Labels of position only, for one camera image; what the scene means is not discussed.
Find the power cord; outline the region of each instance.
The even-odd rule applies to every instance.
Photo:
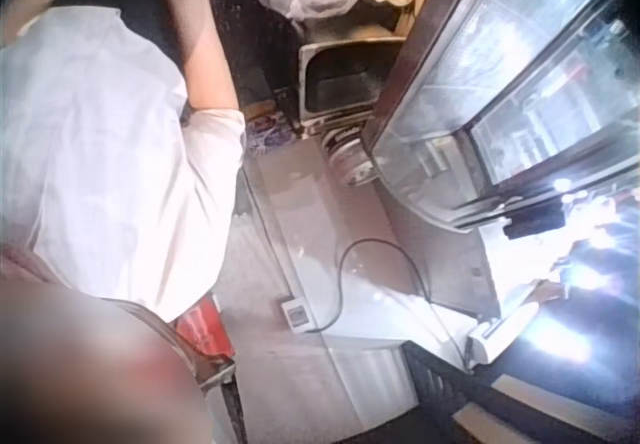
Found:
[[[327,324],[325,324],[324,326],[322,326],[322,327],[320,327],[318,329],[313,329],[311,331],[307,331],[307,333],[317,334],[317,333],[320,333],[320,332],[324,332],[327,329],[333,327],[333,325],[338,321],[338,319],[342,315],[342,311],[344,309],[344,287],[343,287],[343,283],[342,283],[342,274],[343,274],[343,270],[344,270],[344,264],[345,264],[345,262],[347,260],[347,257],[349,257],[349,254],[351,253],[351,251],[354,248],[358,247],[361,244],[365,244],[365,243],[368,243],[368,242],[377,242],[378,244],[383,244],[385,246],[392,247],[396,251],[398,251],[400,254],[402,254],[402,256],[405,258],[406,262],[409,264],[409,267],[411,267],[411,269],[413,270],[413,273],[418,278],[418,282],[420,283],[421,290],[425,295],[425,300],[427,301],[427,304],[429,304],[429,307],[431,308],[431,311],[433,312],[433,315],[436,317],[436,319],[440,323],[440,326],[442,327],[444,332],[447,334],[447,337],[449,338],[449,340],[451,341],[451,343],[455,347],[456,353],[460,357],[460,361],[462,363],[462,366],[463,366],[464,370],[466,372],[470,372],[469,366],[468,366],[468,363],[467,363],[468,362],[467,359],[465,359],[464,355],[462,354],[462,351],[460,350],[460,347],[458,346],[456,341],[453,339],[453,336],[449,332],[449,329],[447,329],[447,326],[444,324],[444,322],[442,322],[442,319],[440,319],[440,316],[438,316],[438,313],[436,312],[435,307],[433,306],[433,303],[431,302],[431,287],[427,286],[427,284],[425,284],[424,279],[422,278],[422,275],[420,274],[420,270],[418,269],[418,266],[416,265],[415,261],[407,253],[407,251],[405,251],[399,245],[397,245],[397,244],[395,244],[395,243],[393,243],[391,241],[387,241],[385,239],[379,239],[377,237],[367,237],[367,238],[364,238],[364,239],[359,239],[357,241],[354,241],[351,244],[349,244],[349,246],[342,253],[342,257],[340,258],[340,262],[338,264],[338,310],[337,310],[336,314],[333,316],[333,318],[331,318],[331,320]]]

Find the display case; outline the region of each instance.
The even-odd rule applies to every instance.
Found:
[[[364,131],[384,185],[460,232],[635,169],[634,18],[623,0],[425,0]]]

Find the white shirt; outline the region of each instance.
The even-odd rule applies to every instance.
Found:
[[[119,11],[55,8],[0,51],[2,241],[70,288],[170,321],[215,283],[240,112],[194,113],[184,79]]]

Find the bright light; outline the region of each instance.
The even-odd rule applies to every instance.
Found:
[[[593,291],[595,289],[601,289],[609,284],[609,280],[594,271],[588,266],[582,264],[574,264],[571,267],[571,285]]]
[[[534,322],[526,335],[538,349],[556,357],[580,364],[591,357],[589,341],[553,319]]]
[[[569,189],[571,189],[571,179],[565,177],[556,179],[553,181],[553,187],[558,192],[569,192]]]
[[[606,230],[599,228],[594,229],[589,238],[589,244],[595,249],[613,249],[616,246],[616,240]]]

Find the person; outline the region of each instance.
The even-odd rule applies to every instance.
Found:
[[[5,0],[2,244],[169,322],[220,271],[244,118],[210,0],[116,1]]]

